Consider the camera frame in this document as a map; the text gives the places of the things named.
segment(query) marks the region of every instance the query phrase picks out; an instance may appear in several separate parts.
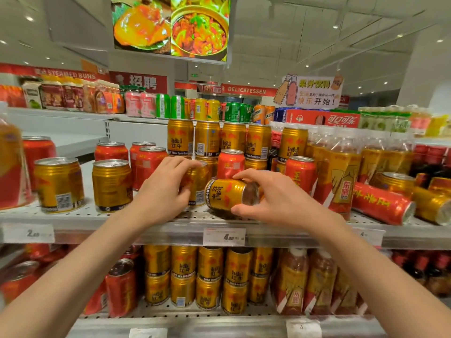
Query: price label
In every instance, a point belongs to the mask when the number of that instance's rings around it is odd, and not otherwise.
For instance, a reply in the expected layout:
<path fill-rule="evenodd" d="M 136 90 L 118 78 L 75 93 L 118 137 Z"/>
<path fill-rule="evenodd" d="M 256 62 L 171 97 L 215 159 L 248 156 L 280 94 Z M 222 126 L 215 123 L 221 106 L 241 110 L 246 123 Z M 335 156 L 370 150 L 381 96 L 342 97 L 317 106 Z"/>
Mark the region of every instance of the price label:
<path fill-rule="evenodd" d="M 131 329 L 128 338 L 167 338 L 168 329 Z"/>
<path fill-rule="evenodd" d="M 317 320 L 300 322 L 298 319 L 286 321 L 288 338 L 322 338 L 323 332 Z"/>
<path fill-rule="evenodd" d="M 246 229 L 206 227 L 203 231 L 205 246 L 244 246 Z"/>
<path fill-rule="evenodd" d="M 354 227 L 353 230 L 357 235 L 365 239 L 372 246 L 375 246 L 376 248 L 381 247 L 385 230 L 362 229 L 359 227 Z"/>
<path fill-rule="evenodd" d="M 3 224 L 4 243 L 55 243 L 51 224 Z"/>

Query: green can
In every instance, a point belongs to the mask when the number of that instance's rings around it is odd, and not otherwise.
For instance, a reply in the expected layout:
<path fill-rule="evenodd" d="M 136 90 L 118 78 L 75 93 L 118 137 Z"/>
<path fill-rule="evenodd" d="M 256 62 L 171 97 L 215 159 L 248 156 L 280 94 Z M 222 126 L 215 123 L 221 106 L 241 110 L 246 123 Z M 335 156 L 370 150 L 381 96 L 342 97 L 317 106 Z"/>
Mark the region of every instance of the green can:
<path fill-rule="evenodd" d="M 225 105 L 224 121 L 240 122 L 240 104 L 237 102 L 229 102 Z"/>
<path fill-rule="evenodd" d="M 249 113 L 248 109 L 250 106 L 245 103 L 240 103 L 240 123 L 251 122 L 252 109 Z"/>
<path fill-rule="evenodd" d="M 171 98 L 166 94 L 156 94 L 156 115 L 158 119 L 171 118 Z"/>
<path fill-rule="evenodd" d="M 171 97 L 171 119 L 187 119 L 185 113 L 185 98 L 182 96 Z"/>

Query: cartoon bottle illustration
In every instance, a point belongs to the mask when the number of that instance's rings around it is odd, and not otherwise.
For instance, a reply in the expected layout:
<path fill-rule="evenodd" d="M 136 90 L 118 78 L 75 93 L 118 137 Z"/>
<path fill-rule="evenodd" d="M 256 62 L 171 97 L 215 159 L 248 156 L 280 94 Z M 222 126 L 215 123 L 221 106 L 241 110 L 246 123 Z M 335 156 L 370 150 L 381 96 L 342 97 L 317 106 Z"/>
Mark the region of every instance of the cartoon bottle illustration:
<path fill-rule="evenodd" d="M 282 104 L 283 99 L 285 98 L 286 92 L 288 90 L 288 84 L 290 83 L 291 75 L 286 75 L 285 80 L 283 83 L 279 86 L 279 89 L 276 92 L 276 95 L 274 96 L 274 99 L 272 100 L 276 104 Z"/>
<path fill-rule="evenodd" d="M 296 95 L 298 94 L 298 86 L 296 85 L 297 75 L 291 77 L 290 86 L 288 86 L 288 92 L 286 94 L 286 105 L 295 105 Z"/>

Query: white ceiling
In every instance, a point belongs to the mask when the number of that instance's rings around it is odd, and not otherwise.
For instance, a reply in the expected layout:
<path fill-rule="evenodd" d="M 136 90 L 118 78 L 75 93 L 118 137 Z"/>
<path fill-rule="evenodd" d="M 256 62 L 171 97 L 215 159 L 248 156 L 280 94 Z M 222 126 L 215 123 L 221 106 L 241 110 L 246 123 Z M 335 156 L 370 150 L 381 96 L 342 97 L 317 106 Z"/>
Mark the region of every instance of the white ceiling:
<path fill-rule="evenodd" d="M 76 1 L 110 30 L 108 0 Z M 0 2 L 0 39 L 7 42 L 0 62 L 80 69 L 76 54 L 50 41 L 42 0 Z M 450 28 L 450 8 L 451 0 L 238 0 L 232 64 L 190 62 L 189 73 L 273 87 L 286 73 L 334 75 L 340 62 L 344 94 L 399 89 L 418 31 L 437 23 Z M 121 52 L 121 59 L 135 55 Z"/>

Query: pink can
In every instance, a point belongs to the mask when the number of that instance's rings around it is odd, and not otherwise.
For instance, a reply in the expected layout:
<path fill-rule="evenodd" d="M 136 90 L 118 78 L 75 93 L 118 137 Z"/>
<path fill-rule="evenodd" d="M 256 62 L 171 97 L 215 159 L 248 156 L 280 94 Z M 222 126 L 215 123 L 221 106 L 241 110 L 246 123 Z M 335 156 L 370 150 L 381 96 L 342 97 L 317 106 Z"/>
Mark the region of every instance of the pink can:
<path fill-rule="evenodd" d="M 156 95 L 150 92 L 141 93 L 141 117 L 154 119 L 156 117 Z"/>
<path fill-rule="evenodd" d="M 141 109 L 143 102 L 141 101 L 141 93 L 135 90 L 130 90 L 125 93 L 125 108 L 127 116 L 141 117 Z"/>

